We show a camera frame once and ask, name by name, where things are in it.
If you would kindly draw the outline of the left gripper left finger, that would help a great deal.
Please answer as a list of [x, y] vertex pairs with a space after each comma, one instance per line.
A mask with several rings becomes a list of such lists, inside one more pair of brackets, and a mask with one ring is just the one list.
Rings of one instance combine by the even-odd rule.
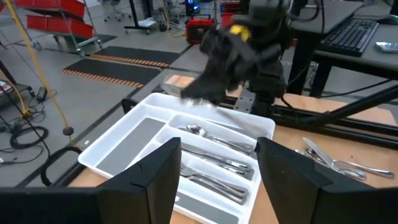
[[96, 187], [1, 189], [1, 224], [169, 223], [177, 193], [181, 139]]

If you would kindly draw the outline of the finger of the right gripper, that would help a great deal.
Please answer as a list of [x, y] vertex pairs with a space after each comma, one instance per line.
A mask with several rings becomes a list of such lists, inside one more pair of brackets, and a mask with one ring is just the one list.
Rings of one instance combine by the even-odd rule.
[[219, 105], [226, 97], [226, 83], [220, 77], [202, 75], [182, 90], [183, 100], [207, 101]]

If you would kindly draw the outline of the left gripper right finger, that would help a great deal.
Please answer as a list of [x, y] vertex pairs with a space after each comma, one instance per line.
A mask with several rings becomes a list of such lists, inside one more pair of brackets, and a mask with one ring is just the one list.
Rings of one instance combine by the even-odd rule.
[[255, 152], [279, 223], [397, 223], [397, 188], [374, 188], [265, 137]]

